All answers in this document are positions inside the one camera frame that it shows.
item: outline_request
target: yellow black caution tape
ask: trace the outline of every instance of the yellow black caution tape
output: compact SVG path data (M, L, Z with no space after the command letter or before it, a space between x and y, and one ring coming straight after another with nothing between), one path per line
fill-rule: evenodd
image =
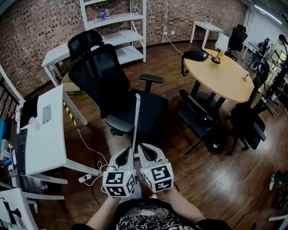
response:
M76 126L76 128L78 128L72 113L70 112L68 106L66 105L66 102L63 102L63 104L64 104L65 110L67 111L69 117L72 119L72 121L73 121L74 125Z

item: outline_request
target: round wooden table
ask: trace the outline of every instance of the round wooden table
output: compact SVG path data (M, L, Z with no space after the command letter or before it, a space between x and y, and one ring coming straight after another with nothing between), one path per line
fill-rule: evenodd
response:
M214 50L204 50L214 57L218 54ZM237 62L227 56L222 56L220 59L220 64L212 62L209 58L202 62L184 60L189 73L196 79L191 95L196 96L200 84L203 84L212 91L209 100L212 100L216 93L221 96L214 106L216 110L225 99L238 103L247 102L254 88L250 77L245 80L242 78L246 75L246 71Z

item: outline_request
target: ceiling light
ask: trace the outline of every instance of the ceiling light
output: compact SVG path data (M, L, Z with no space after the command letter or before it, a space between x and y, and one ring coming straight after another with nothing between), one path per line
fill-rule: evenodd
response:
M268 13L267 11L263 10L262 8L260 8L257 5L254 5L257 9L259 9L261 12L263 11L264 13L268 14L271 18L275 19L277 22L279 22L280 24L282 24L281 21L279 21L277 18L275 18L272 14Z

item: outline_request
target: brick wall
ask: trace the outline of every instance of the brick wall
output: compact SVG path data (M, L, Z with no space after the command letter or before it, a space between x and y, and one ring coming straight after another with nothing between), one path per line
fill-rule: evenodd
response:
M141 12L142 1L135 2ZM147 4L147 45L167 42L164 26L171 41L189 40L193 21L210 18L230 35L234 26L244 23L247 10L240 0L150 0L150 5L158 27ZM108 0L86 7L88 18L106 6L111 14L129 12L129 0ZM142 33L142 20L135 24ZM129 22L121 22L97 31L105 35L129 28ZM82 31L79 0L17 0L0 17L0 63L25 96L49 80L41 67L45 54ZM204 33L198 27L195 39L203 39ZM208 39L217 39L217 33Z

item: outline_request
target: chair wheel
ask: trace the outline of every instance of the chair wheel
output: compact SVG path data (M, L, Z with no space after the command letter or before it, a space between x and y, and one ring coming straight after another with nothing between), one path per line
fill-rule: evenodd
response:
M230 115L227 115L224 120L229 120L230 119Z
M110 128L110 133L115 136L117 134L117 130L114 128Z

